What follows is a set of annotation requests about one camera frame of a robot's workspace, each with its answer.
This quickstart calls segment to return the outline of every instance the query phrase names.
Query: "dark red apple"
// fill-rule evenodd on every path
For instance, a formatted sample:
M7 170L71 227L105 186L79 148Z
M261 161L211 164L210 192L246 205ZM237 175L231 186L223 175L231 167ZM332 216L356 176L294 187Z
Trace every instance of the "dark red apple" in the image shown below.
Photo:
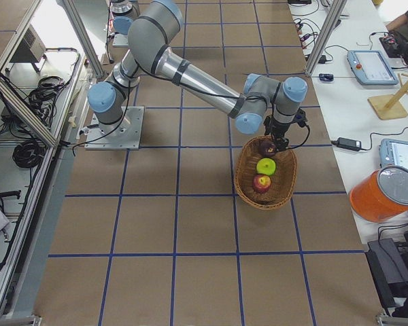
M271 187L269 175L256 175L252 181L252 188L259 194L264 194Z
M277 153L277 147L275 146L273 141L271 141L270 139L265 139L260 143L258 151L264 158L271 158Z

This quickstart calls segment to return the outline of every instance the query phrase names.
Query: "basket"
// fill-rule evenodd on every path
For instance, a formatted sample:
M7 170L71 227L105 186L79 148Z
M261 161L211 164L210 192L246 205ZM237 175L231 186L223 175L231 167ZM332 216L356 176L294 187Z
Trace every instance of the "basket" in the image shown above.
M256 165L263 157L258 148L260 143L270 137L261 136L251 139L243 146L235 173L235 188L240 198L249 205L263 210L277 209L293 195L296 181L296 156L291 149L277 153L271 159L277 164L277 170L271 175L271 187L264 194L252 188L252 180L257 174Z

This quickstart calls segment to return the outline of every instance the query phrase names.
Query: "orange bucket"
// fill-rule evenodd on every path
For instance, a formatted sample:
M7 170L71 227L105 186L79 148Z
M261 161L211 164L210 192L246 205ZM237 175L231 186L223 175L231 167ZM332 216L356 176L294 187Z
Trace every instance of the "orange bucket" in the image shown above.
M376 223L408 211L408 170L394 165L376 170L351 190L349 199L358 215Z

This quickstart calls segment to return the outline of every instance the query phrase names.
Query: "tablet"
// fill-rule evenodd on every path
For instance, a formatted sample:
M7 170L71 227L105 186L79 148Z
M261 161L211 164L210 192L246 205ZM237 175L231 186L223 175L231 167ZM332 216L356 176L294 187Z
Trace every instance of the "tablet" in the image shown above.
M408 141L383 139L379 147L379 155L383 167L393 164L408 169Z
M397 85L398 79L380 51L353 50L347 61L362 85Z

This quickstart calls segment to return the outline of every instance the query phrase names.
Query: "blue joint cap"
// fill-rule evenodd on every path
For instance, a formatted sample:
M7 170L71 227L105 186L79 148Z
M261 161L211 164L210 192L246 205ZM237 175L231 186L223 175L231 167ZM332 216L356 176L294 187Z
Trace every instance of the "blue joint cap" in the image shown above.
M88 102L92 110L96 113L108 111L116 100L115 87L102 81L89 88Z
M243 93L246 94L250 91L252 84L259 78L261 75L256 73L250 73L245 80L245 86L243 87Z
M257 113L243 113L236 117L236 128L242 134L255 134L263 121Z
M299 77L289 77L283 83L284 94L293 102L302 102L307 95L307 90L307 83Z
M180 24L180 28L184 24L183 15L177 5L172 2L171 0L154 0L153 2L159 2L164 5L166 8L169 9L170 12L177 18L178 23Z
M133 19L126 16L118 16L114 19L114 28L120 34L128 35Z

